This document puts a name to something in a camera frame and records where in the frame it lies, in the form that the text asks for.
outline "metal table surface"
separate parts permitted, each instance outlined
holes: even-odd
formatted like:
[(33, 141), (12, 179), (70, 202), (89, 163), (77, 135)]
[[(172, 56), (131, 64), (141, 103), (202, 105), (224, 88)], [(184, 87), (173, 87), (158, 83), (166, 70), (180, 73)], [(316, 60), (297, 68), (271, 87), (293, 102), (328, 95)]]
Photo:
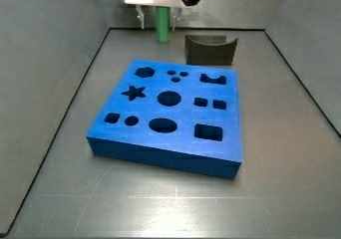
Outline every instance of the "metal table surface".
[[(86, 132), (131, 59), (185, 62), (185, 34), (240, 38), (234, 181), (94, 156)], [(15, 237), (341, 237), (341, 140), (264, 32), (111, 31), (12, 227)]]

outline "square hole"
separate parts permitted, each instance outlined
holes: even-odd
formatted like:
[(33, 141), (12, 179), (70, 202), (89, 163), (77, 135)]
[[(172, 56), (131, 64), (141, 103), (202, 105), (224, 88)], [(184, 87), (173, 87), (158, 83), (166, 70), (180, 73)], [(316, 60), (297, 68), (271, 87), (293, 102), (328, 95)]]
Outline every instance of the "square hole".
[(222, 128), (198, 123), (194, 128), (194, 136), (201, 139), (222, 141)]
[(213, 107), (220, 110), (226, 110), (226, 101), (213, 100)]
[(208, 106), (208, 99), (196, 98), (194, 99), (194, 105), (197, 107), (205, 108)]

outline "shape sorter board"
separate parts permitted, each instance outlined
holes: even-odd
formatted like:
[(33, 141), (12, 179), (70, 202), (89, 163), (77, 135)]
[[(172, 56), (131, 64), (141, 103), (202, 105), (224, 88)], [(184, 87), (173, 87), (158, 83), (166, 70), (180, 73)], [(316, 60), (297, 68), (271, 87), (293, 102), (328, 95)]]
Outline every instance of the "shape sorter board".
[(237, 73), (134, 60), (87, 133), (95, 155), (233, 179)]

